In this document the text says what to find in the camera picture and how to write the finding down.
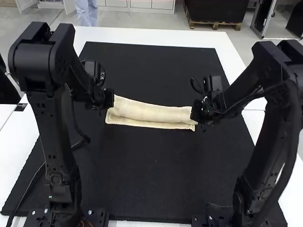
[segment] cabinet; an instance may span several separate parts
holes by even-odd
[[[15,0],[0,0],[0,6],[16,7]]]
[[[66,14],[76,10],[75,0],[16,0],[19,12],[37,4],[41,9],[64,9]],[[99,10],[174,14],[175,0],[97,0]]]
[[[175,0],[97,0],[99,10],[174,14]]]
[[[41,0],[16,0],[19,12],[37,4],[40,9],[64,9],[66,14],[76,10],[75,0],[41,1]]]

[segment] black box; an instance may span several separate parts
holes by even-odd
[[[193,21],[241,23],[249,0],[184,0]]]

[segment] folded towel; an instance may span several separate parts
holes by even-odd
[[[173,107],[138,102],[115,95],[114,107],[107,111],[107,124],[121,124],[159,129],[191,129],[190,106]]]

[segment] white table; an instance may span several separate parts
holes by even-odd
[[[5,125],[16,106],[17,105],[13,104],[0,104],[0,130]]]
[[[76,27],[74,48],[79,55],[86,41],[149,44],[215,48],[227,79],[232,83],[245,69],[245,65],[224,32],[166,31],[126,28]],[[245,123],[254,142],[264,119],[264,100],[250,104],[242,112]],[[39,136],[33,111],[28,105],[23,112],[13,112],[0,131],[0,207],[2,208],[19,173]],[[297,157],[291,180],[279,200],[289,227],[301,226],[303,204],[303,162]],[[0,226],[5,226],[8,217],[0,215]],[[26,218],[15,218],[14,227],[23,226]],[[111,227],[178,227],[187,226],[170,223],[142,223],[110,221]]]

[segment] black rubber mat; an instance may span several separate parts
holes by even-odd
[[[86,43],[81,59],[101,62],[107,87],[130,99],[167,106],[192,105],[197,94],[189,79],[219,74],[228,82],[215,49]],[[105,113],[75,105],[91,144],[74,152],[80,167],[82,203],[104,207],[111,219],[190,223],[207,202],[231,205],[237,177],[254,145],[241,116],[202,132],[106,125]],[[72,143],[79,137],[70,124]],[[2,214],[8,215],[43,162],[38,140]],[[42,177],[18,215],[43,208]],[[279,207],[274,215],[284,220]]]

